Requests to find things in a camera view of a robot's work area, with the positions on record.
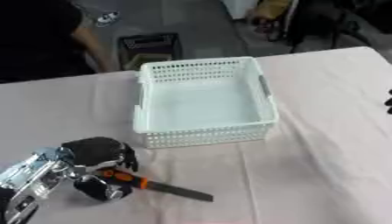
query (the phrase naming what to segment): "robotic hand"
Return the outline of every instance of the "robotic hand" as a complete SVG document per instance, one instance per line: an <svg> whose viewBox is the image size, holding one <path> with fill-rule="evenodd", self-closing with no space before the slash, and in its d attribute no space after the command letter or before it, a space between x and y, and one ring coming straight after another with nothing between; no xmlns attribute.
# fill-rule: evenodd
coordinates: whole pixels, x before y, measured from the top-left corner
<svg viewBox="0 0 392 224"><path fill-rule="evenodd" d="M94 175L101 168L125 165L138 169L135 152L126 144L106 137L63 143L33 153L25 161L0 173L0 224L25 224L63 180L100 201L120 199L130 186L114 188Z"/></svg>

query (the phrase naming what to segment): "person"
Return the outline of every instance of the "person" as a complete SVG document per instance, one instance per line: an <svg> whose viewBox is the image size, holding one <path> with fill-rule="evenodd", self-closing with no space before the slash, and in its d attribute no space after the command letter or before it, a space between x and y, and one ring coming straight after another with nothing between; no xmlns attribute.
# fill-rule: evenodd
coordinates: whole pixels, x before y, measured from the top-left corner
<svg viewBox="0 0 392 224"><path fill-rule="evenodd" d="M67 0L3 1L0 82L31 81L111 70L103 47Z"/></svg>

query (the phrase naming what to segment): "pink tablecloth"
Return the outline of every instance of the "pink tablecloth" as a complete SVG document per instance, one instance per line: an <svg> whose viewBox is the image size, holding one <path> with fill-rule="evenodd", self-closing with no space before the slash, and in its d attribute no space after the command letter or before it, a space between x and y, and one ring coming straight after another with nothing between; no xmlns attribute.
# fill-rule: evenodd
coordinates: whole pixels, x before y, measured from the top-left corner
<svg viewBox="0 0 392 224"><path fill-rule="evenodd" d="M259 59L281 121L265 141L137 148L143 174L214 203L135 191L99 204L63 185L31 224L389 224L392 67L369 48ZM132 72L0 86L0 165L41 146L115 137L137 146Z"/></svg>

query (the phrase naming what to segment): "chair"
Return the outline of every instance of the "chair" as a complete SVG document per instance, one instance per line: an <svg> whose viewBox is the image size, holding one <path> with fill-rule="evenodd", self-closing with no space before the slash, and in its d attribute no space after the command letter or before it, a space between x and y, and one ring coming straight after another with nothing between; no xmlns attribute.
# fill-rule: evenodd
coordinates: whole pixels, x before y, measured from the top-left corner
<svg viewBox="0 0 392 224"><path fill-rule="evenodd" d="M347 19L349 13L355 13L363 5L364 3L359 4L353 0L299 0L287 32L287 39L292 46L290 52L296 52L308 35L332 35L332 49L336 48L342 34L371 46L368 39L360 33L359 24Z"/></svg>

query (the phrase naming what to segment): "person's arm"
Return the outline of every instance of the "person's arm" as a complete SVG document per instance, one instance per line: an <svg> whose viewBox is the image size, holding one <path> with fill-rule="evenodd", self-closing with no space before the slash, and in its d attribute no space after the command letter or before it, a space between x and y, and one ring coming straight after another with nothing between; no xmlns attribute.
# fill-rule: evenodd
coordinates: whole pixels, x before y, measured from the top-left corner
<svg viewBox="0 0 392 224"><path fill-rule="evenodd" d="M108 73L113 71L109 56L88 27L83 24L79 25L72 33L72 37L86 47L88 54L97 64L99 72Z"/></svg>
<svg viewBox="0 0 392 224"><path fill-rule="evenodd" d="M69 0L38 0L42 7L48 9L48 19L52 23L52 29L59 35L73 37L86 47L88 54L96 62L101 73L110 72L109 56L103 46L83 23L83 13Z"/></svg>

